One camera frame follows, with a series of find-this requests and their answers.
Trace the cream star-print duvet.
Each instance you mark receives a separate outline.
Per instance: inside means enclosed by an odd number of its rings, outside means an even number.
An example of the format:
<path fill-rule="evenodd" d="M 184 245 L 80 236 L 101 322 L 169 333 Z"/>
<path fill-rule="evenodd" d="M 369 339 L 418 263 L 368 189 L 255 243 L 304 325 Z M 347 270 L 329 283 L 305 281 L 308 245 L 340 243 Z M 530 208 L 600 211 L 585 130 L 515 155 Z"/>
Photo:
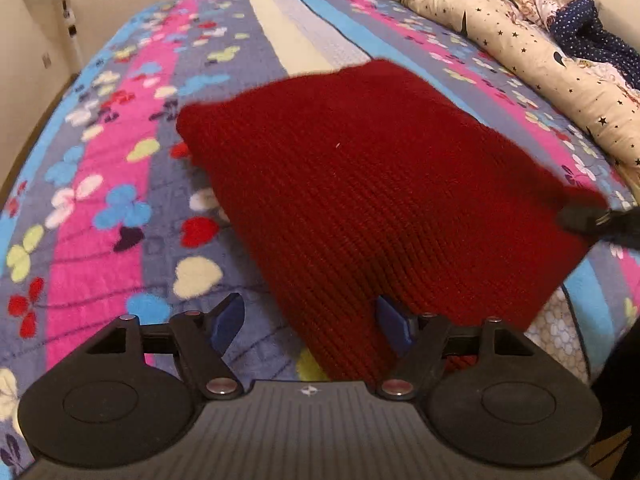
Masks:
<path fill-rule="evenodd" d="M 534 0 L 398 1 L 483 48 L 589 134 L 639 191 L 638 101 L 589 73 L 536 27 Z"/>

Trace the colourful floral fleece blanket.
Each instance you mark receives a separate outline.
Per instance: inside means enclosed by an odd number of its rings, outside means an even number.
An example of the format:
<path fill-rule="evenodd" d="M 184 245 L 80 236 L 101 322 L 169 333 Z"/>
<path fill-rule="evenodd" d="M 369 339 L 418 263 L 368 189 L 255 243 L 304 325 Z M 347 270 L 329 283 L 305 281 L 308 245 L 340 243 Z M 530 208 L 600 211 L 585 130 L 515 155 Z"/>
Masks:
<path fill-rule="evenodd" d="M 384 56 L 414 70 L 568 183 L 634 206 L 582 130 L 474 44 L 393 0 L 176 0 L 134 16 L 54 111 L 1 213 L 1 474 L 32 454 L 23 392 L 117 315 L 160 324 L 239 292 L 227 351 L 243 379 L 317 380 L 207 178 L 178 110 Z"/>

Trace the navy dotted fabric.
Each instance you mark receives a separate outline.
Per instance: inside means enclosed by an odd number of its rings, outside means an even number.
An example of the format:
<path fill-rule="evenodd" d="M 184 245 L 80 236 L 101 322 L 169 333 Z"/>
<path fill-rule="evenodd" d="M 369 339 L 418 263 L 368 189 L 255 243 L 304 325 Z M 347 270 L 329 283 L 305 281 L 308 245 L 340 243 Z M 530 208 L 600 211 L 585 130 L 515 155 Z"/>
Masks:
<path fill-rule="evenodd" d="M 572 58 L 610 63 L 627 84 L 639 89 L 639 52 L 604 28 L 594 0 L 572 0 L 559 8 L 548 31 Z"/>

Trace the dark red knit sweater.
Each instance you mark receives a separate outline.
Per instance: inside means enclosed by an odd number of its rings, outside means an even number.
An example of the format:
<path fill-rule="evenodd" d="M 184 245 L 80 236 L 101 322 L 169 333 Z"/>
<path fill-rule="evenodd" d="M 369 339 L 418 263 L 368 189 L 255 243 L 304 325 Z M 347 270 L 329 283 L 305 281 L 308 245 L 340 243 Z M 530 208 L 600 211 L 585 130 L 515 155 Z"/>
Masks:
<path fill-rule="evenodd" d="M 559 212 L 605 205 L 385 60 L 191 103 L 176 129 L 334 380 L 394 367 L 378 298 L 526 330 L 592 246 Z"/>

